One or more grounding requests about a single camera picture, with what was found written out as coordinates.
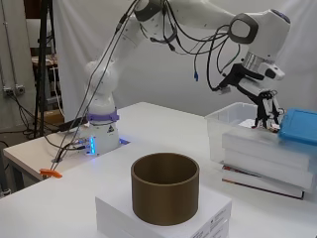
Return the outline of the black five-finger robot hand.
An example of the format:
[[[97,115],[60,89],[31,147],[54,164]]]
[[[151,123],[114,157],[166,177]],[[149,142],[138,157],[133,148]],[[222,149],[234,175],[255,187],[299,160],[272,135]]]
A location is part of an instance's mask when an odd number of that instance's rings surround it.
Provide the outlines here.
[[[241,63],[235,63],[216,89],[224,92],[230,86],[235,87],[257,106],[253,129],[261,126],[275,131],[274,125],[280,124],[280,117],[285,110],[279,106],[275,98],[276,91],[264,85],[272,75],[276,73],[271,68],[268,68],[265,74],[260,74],[246,69]]]

